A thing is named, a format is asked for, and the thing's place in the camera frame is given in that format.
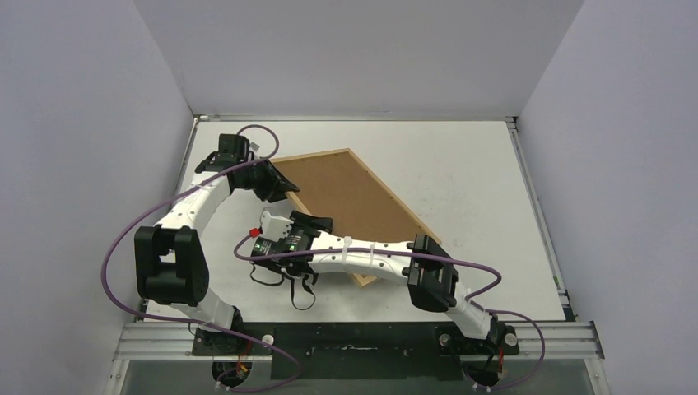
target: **cable tie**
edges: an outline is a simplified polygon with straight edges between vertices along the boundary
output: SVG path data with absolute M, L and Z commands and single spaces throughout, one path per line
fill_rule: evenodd
M 342 247 L 342 262 L 347 261 L 347 249 L 349 249 L 350 245 L 351 245 L 351 237 L 344 236 L 344 247 Z
M 196 188 L 196 189 L 205 189 L 205 187 L 207 187 L 208 184 L 209 184 L 209 183 L 195 184 L 192 188 Z
M 369 272 L 373 272 L 373 250 L 375 249 L 375 242 L 371 243 L 371 252 L 369 255 Z
M 218 302 L 216 302 L 216 307 L 213 308 L 213 311 L 218 311 Z M 208 326 L 209 323 L 213 323 L 212 319 L 209 319 L 209 321 L 204 321 L 204 322 L 200 323 L 198 326 L 199 327 L 209 327 Z
M 480 306 L 482 306 L 482 319 L 480 320 L 480 326 L 482 326 L 482 323 L 487 320 L 487 309 L 485 308 L 485 304 L 480 304 Z

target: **cork board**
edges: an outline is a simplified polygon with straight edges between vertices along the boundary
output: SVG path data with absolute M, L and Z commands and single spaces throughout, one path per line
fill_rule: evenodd
M 417 234 L 440 240 L 350 149 L 272 161 L 300 188 L 287 193 L 296 210 L 334 219 L 333 234 L 387 243 Z M 359 286 L 375 280 L 354 274 Z

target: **glass panel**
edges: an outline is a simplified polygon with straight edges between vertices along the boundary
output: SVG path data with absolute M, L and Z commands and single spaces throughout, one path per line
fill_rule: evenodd
M 512 379 L 526 374 L 534 360 L 505 361 L 505 370 Z M 268 379 L 271 362 L 255 362 L 253 373 L 240 388 L 253 388 L 271 383 Z M 430 378 L 404 380 L 297 380 L 265 393 L 301 394 L 331 393 L 357 395 L 385 393 L 471 393 L 468 381 L 440 382 Z M 131 361 L 122 395 L 202 394 L 221 395 L 214 390 L 210 361 Z M 593 394 L 584 360 L 547 360 L 529 381 L 514 388 L 498 391 L 506 394 Z

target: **wooden frame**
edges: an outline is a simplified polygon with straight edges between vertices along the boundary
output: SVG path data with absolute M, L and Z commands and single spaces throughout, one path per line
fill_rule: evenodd
M 374 189 L 375 193 L 377 193 L 378 190 L 380 190 L 380 193 L 384 193 L 384 196 L 387 196 L 389 198 L 389 200 L 384 199 L 387 202 L 387 204 L 397 204 L 397 207 L 399 207 L 399 210 L 396 207 L 392 207 L 393 210 L 391 212 L 395 216 L 402 217 L 401 220 L 402 220 L 403 224 L 409 223 L 410 226 L 408 226 L 408 228 L 414 229 L 415 233 L 416 232 L 424 233 L 426 235 L 431 236 L 439 244 L 441 243 L 441 241 L 434 234 L 434 232 L 431 231 L 431 229 L 429 229 L 429 227 L 421 219 L 419 219 L 419 217 L 416 216 L 409 209 L 409 207 L 407 207 L 407 205 L 402 200 L 400 200 L 400 198 L 397 195 L 395 195 L 395 193 L 393 193 L 393 191 L 391 191 L 387 185 L 385 185 L 385 183 L 383 181 L 381 181 L 381 179 L 363 162 L 363 160 L 361 160 L 361 158 L 359 158 L 354 153 L 354 151 L 352 151 L 349 148 L 344 148 L 341 150 L 334 150 L 334 151 L 323 151 L 323 152 L 317 152 L 317 153 L 313 153 L 313 154 L 304 154 L 304 155 L 298 155 L 298 156 L 288 156 L 285 158 L 274 159 L 274 160 L 272 160 L 272 162 L 292 182 L 299 184 L 301 181 L 308 183 L 309 181 L 307 181 L 307 178 L 312 177 L 310 170 L 317 169 L 317 167 L 319 167 L 319 166 L 313 166 L 313 163 L 312 163 L 313 161 L 316 161 L 316 162 L 322 161 L 323 162 L 322 167 L 323 167 L 324 173 L 325 173 L 325 175 L 327 175 L 328 167 L 332 167 L 331 165 L 328 165 L 328 164 L 330 162 L 332 162 L 333 160 L 334 160 L 334 163 L 337 164 L 337 166 L 340 165 L 339 164 L 340 161 L 343 161 L 343 166 L 345 168 L 348 165 L 353 165 L 352 163 L 350 163 L 348 158 L 351 158 L 351 160 L 356 162 L 356 165 L 358 166 L 358 168 L 360 168 L 362 170 L 361 173 L 365 172 L 370 177 L 369 179 L 366 179 L 364 176 L 364 178 L 362 179 L 362 183 L 364 184 L 364 185 L 362 185 L 362 188 L 364 188 L 366 184 L 375 183 L 375 186 L 372 186 L 372 187 L 374 187 L 373 189 Z M 294 172 L 301 172 L 301 171 L 304 171 L 303 177 L 300 177 L 300 176 L 296 177 L 292 174 Z M 340 180 L 341 181 L 340 184 L 343 187 L 347 186 L 347 183 L 344 182 L 344 179 L 342 178 L 341 174 L 338 175 L 335 179 Z M 304 188 L 300 184 L 299 184 L 299 186 L 301 187 L 300 194 L 302 194 L 304 191 Z M 312 206 L 308 207 L 308 206 L 310 206 L 310 204 L 306 204 L 306 202 L 304 202 L 304 200 L 301 198 L 301 196 L 299 196 L 298 193 L 289 192 L 289 193 L 286 193 L 286 197 L 288 198 L 289 201 L 291 201 L 291 203 L 293 204 L 295 209 L 300 211 L 300 212 L 303 212 L 305 214 L 315 215 L 315 216 L 333 216 L 333 215 L 328 215 L 328 213 L 325 211 L 313 213 L 313 210 L 315 209 L 315 207 L 312 207 Z M 354 202 L 356 199 L 348 199 L 348 201 Z M 404 241 L 405 240 L 404 237 L 406 237 L 406 236 L 404 236 L 405 233 L 403 232 L 402 235 L 403 236 L 400 237 L 399 239 L 381 239 L 380 237 L 378 237 L 378 241 L 386 241 L 386 242 Z M 356 237 L 357 239 L 362 238 L 361 235 L 356 235 L 356 236 L 352 235 L 352 236 Z M 362 275 L 358 275 L 358 274 L 351 274 L 350 277 L 359 287 L 367 286 L 368 284 L 370 284 L 371 282 L 376 280 L 376 277 L 374 277 L 374 276 L 362 276 Z

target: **corkboard frame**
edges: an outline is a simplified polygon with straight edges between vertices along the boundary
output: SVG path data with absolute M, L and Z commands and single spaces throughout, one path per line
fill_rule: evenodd
M 373 172 L 373 170 L 370 169 L 364 163 L 359 156 L 357 156 L 354 151 L 352 151 L 350 148 L 343 148 L 340 150 L 332 150 L 332 151 L 322 151 L 322 152 L 315 152 L 312 154 L 303 154 L 303 155 L 297 155 L 297 156 L 287 156 L 283 158 L 278 158 L 278 159 L 273 159 L 272 163 L 274 164 L 280 164 L 284 162 L 289 162 L 289 161 L 297 161 L 297 160 L 308 160 L 308 159 L 313 159 L 313 158 L 318 158 L 321 156 L 333 156 L 335 154 L 343 154 L 347 153 L 363 170 L 366 171 L 366 173 L 383 189 L 383 191 L 390 196 L 390 198 L 395 201 L 400 208 L 411 218 L 412 221 L 415 222 L 416 225 L 418 225 L 422 230 L 424 230 L 424 233 L 431 236 L 432 239 L 436 240 L 437 243 L 441 244 L 441 240 L 439 237 L 437 237 L 434 232 L 427 226 L 412 210 L 410 210 L 407 205 L 400 200 L 400 198 L 393 193 L 390 188 Z M 294 192 L 287 192 L 286 193 L 286 198 L 291 202 L 291 204 L 294 206 L 294 208 L 297 211 L 303 212 L 304 214 L 310 214 L 313 215 L 313 212 L 308 209 L 308 207 L 303 203 L 303 201 L 300 199 L 297 193 Z M 352 273 L 349 275 L 349 277 L 356 283 L 357 286 L 360 288 L 363 288 L 364 286 L 369 285 L 371 282 L 375 281 L 377 278 L 375 276 L 362 276 L 361 274 L 355 274 Z

